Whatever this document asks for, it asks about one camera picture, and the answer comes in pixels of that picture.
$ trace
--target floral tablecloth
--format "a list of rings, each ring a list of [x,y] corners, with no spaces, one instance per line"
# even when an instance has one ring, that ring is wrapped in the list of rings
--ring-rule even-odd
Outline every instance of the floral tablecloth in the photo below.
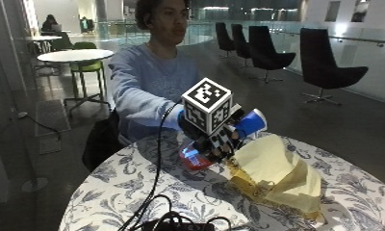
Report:
[[[194,222],[229,218],[233,230],[385,230],[385,184],[327,151],[282,137],[322,176],[322,220],[295,215],[288,207],[251,203],[226,187],[229,172],[222,164],[189,171],[178,157],[183,136],[162,134],[162,165],[155,194],[169,196],[171,210]],[[72,194],[58,230],[117,230],[142,203],[154,182],[157,138],[150,137],[114,154],[88,176]],[[163,199],[149,206],[142,220],[167,212]],[[214,221],[226,230],[223,221]]]

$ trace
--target glass railing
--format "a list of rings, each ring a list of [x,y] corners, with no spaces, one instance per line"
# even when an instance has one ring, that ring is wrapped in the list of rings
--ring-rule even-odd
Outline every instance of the glass railing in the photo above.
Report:
[[[247,39],[249,26],[267,26],[276,52],[295,52],[296,57],[287,67],[300,73],[298,53],[298,33],[302,27],[327,29],[331,36],[332,55],[339,66],[367,66],[363,79],[347,90],[385,101],[385,30],[323,26],[312,23],[278,21],[223,21],[230,34],[230,24],[243,27]],[[215,39],[215,21],[189,21],[185,40],[179,45],[191,45]],[[97,23],[105,39],[116,39],[118,46],[139,44],[149,38],[149,33],[137,29],[134,21]]]
[[[146,42],[150,34],[137,28],[133,20],[96,22],[94,30],[101,39],[114,40],[118,46]],[[213,23],[189,21],[185,39],[179,45],[193,45],[214,38]]]

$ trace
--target person in background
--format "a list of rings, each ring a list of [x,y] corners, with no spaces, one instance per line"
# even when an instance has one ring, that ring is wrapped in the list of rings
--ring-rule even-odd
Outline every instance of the person in background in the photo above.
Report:
[[[42,26],[41,26],[41,32],[42,32],[41,35],[42,36],[52,34],[52,32],[53,32],[52,26],[53,25],[57,25],[57,24],[56,24],[56,21],[54,21],[52,14],[49,14],[45,22],[42,23]]]
[[[187,6],[189,0],[138,0],[137,27],[149,30],[150,39],[119,50],[109,62],[123,146],[157,134],[165,111],[198,81],[193,60],[175,47],[186,32]],[[182,109],[181,104],[173,108],[162,123],[165,129],[181,130]]]

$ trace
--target white round table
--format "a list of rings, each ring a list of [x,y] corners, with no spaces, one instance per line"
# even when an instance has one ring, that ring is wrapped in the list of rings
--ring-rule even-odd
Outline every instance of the white round table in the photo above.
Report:
[[[385,184],[327,151],[282,137],[287,150],[322,176],[320,222],[295,215],[286,206],[254,204],[226,187],[230,176],[223,165],[187,171],[178,158],[182,138],[181,134],[162,134],[155,194],[165,194],[171,210],[194,222],[223,216],[233,230],[385,230]],[[116,153],[73,192],[58,230],[117,230],[151,189],[155,161],[157,137],[145,138]],[[167,204],[158,199],[142,220],[159,218],[166,212]],[[214,225],[227,230],[222,221]]]
[[[50,52],[40,55],[37,59],[49,63],[81,63],[86,61],[102,60],[113,55],[114,52],[110,50],[84,49]]]
[[[56,39],[61,39],[61,37],[56,37],[56,36],[24,37],[25,41],[37,41],[38,42],[41,53],[49,53],[52,51],[50,46],[46,44],[46,41],[56,40]]]
[[[78,97],[77,93],[77,85],[76,80],[72,80],[73,83],[73,92],[74,97],[73,98],[65,98],[64,106],[66,101],[78,101],[77,104],[69,109],[69,115],[72,115],[72,111],[86,101],[106,104],[108,108],[110,109],[110,105],[106,101],[104,101],[102,97],[102,89],[100,87],[100,93],[88,95],[86,92],[86,85],[85,85],[85,78],[82,73],[82,65],[85,62],[98,61],[108,59],[114,55],[114,52],[110,50],[102,50],[102,49],[82,49],[82,50],[65,50],[65,51],[56,51],[46,54],[42,54],[37,57],[37,60],[45,62],[45,63],[57,63],[57,64],[76,64],[78,67],[78,74],[80,74],[80,81],[81,81],[81,88],[82,88],[82,97]]]

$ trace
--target red object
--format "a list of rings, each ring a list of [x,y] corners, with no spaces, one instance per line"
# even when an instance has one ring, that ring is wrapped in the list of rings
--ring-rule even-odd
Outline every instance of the red object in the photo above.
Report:
[[[183,165],[190,170],[201,170],[214,164],[197,152],[191,142],[187,145],[181,146],[179,157]]]

